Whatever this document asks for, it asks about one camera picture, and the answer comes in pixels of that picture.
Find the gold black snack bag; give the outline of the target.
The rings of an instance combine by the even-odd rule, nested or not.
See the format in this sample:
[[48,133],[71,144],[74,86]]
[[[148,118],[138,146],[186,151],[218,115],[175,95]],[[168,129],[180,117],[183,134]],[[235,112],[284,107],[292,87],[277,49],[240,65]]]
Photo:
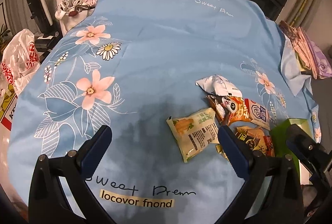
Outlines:
[[275,156],[272,138],[261,127],[238,126],[231,130],[231,133],[251,150],[258,150],[267,157]]

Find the pale green corn snack bag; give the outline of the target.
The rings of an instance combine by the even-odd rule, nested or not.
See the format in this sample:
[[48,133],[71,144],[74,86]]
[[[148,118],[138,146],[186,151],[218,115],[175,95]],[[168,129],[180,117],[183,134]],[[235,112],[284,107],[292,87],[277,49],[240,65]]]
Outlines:
[[212,108],[201,109],[188,117],[166,120],[185,163],[201,153],[209,144],[218,144],[216,113]]

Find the green cardboard box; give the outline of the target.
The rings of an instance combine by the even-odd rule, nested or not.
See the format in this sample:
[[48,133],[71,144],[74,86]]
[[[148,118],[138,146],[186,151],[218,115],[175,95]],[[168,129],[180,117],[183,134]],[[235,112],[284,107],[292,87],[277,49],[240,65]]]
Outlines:
[[275,156],[283,157],[286,154],[290,154],[298,171],[300,184],[309,185],[309,179],[311,176],[310,172],[300,163],[295,154],[286,145],[286,140],[288,139],[286,130],[292,124],[298,125],[308,136],[311,138],[313,137],[310,131],[309,123],[306,119],[286,119],[270,130],[270,137],[272,138]]

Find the white red rice cracker pack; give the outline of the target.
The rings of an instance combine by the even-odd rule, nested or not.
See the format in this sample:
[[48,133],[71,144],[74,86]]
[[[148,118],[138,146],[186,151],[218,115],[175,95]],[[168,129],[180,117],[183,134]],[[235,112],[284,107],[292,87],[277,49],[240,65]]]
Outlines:
[[247,113],[245,114],[246,120],[266,130],[270,130],[270,118],[267,109],[247,98],[245,98],[244,104],[247,108]]

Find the orange panda snack bag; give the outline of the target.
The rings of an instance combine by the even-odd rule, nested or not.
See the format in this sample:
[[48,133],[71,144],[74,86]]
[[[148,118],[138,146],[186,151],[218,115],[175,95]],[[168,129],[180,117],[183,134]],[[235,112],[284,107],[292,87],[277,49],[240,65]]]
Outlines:
[[206,98],[221,125],[229,126],[237,121],[250,122],[249,110],[243,98],[212,95]]

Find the stack of folded cloths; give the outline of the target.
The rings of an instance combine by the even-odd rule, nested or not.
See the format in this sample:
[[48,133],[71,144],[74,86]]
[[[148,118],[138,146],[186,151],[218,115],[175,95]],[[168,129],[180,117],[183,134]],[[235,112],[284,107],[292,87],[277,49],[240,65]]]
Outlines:
[[279,28],[285,35],[286,48],[295,54],[300,71],[309,73],[314,79],[331,78],[329,60],[302,27],[292,27],[282,20]]

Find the white blue snack bag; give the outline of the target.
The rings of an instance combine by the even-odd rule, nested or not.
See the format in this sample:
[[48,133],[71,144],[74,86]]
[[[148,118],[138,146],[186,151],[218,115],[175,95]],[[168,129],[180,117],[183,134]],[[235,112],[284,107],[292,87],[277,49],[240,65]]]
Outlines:
[[243,97],[242,92],[221,75],[211,75],[195,82],[206,93],[221,97]]

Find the white red plastic bag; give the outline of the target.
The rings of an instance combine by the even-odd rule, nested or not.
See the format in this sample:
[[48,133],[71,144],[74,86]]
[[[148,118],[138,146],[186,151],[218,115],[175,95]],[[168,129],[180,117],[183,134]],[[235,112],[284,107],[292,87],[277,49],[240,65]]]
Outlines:
[[2,72],[17,96],[24,90],[40,67],[34,34],[22,29],[9,42],[3,52]]

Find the blue floral tablecloth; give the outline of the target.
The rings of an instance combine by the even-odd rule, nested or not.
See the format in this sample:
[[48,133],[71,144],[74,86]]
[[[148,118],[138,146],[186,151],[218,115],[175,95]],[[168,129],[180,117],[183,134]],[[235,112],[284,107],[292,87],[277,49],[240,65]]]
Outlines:
[[264,106],[271,127],[305,119],[310,81],[281,72],[290,43],[249,0],[98,0],[19,95],[7,154],[24,202],[38,156],[62,157],[102,125],[112,143],[87,184],[117,223],[214,223],[240,190],[214,144],[184,162],[167,124],[208,108],[196,82],[220,75]]

